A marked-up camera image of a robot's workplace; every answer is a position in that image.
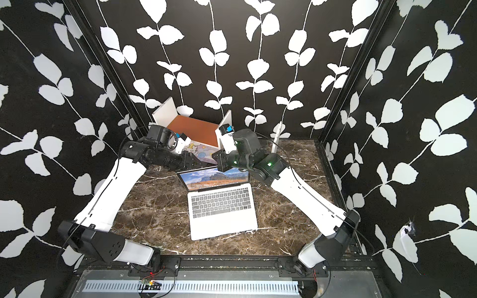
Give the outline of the silver laptop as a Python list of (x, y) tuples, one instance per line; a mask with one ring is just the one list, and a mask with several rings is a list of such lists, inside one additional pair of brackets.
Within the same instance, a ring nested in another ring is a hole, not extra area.
[(246, 170), (221, 172), (216, 166), (177, 173), (188, 192), (188, 212), (193, 241), (258, 228)]

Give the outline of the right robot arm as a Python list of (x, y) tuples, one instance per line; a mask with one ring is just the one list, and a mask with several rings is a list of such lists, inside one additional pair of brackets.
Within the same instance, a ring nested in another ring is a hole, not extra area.
[(258, 181), (289, 199), (319, 229), (319, 236), (298, 253), (298, 267), (339, 261), (349, 247), (360, 222), (357, 211), (344, 211), (309, 186), (289, 161), (263, 147), (250, 129), (238, 132), (231, 125), (216, 129), (219, 151), (212, 154), (219, 171), (247, 170)]

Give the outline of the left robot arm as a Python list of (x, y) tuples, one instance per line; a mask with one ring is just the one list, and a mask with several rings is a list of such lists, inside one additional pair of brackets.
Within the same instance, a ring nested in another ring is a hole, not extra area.
[(120, 261), (158, 271), (161, 267), (158, 249), (112, 233), (111, 227), (131, 189), (149, 166), (162, 166), (174, 172), (208, 166), (186, 151), (190, 141), (185, 134), (154, 124), (145, 137), (125, 138), (110, 174), (93, 199), (73, 221), (63, 221), (58, 227), (65, 245), (105, 263)]

